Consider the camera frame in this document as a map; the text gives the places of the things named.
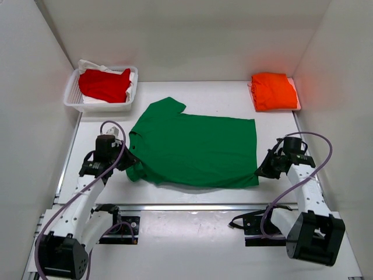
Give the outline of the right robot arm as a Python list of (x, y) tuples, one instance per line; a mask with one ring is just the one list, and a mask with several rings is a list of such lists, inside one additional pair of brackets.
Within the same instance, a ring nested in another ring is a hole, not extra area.
[(277, 139), (255, 174), (267, 179), (285, 174), (291, 188), (264, 210), (234, 217), (229, 227), (244, 231), (246, 246), (278, 243), (291, 259), (332, 267), (346, 227), (327, 206), (315, 177), (326, 164), (316, 166), (307, 150), (297, 132)]

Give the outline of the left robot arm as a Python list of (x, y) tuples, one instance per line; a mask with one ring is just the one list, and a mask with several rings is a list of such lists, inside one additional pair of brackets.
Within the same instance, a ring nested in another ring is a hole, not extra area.
[(107, 134), (96, 138), (95, 149), (83, 159), (72, 197), (45, 224), (36, 240), (34, 259), (42, 279), (84, 276), (94, 245), (107, 231), (116, 232), (122, 225), (117, 206), (96, 206), (96, 200), (115, 169), (124, 171), (137, 161), (124, 139)]

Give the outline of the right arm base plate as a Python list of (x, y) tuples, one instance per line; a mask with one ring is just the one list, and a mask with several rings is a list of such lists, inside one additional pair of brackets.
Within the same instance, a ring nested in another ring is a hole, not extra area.
[(260, 229), (261, 215), (246, 216), (243, 220), (244, 235), (245, 235), (245, 246), (246, 247), (285, 247), (285, 240), (272, 240), (267, 238), (254, 238), (255, 236), (261, 236), (262, 232)]

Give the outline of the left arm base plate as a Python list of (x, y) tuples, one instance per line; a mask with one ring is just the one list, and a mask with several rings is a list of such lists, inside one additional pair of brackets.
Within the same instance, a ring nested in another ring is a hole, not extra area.
[(100, 244), (137, 245), (140, 216), (121, 216), (121, 224), (103, 236)]

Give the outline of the green t-shirt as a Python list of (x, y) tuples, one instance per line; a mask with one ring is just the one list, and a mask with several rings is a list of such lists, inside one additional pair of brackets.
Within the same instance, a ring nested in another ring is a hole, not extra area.
[(129, 133), (132, 182), (241, 189), (259, 184), (253, 119), (186, 114), (171, 98), (150, 104)]

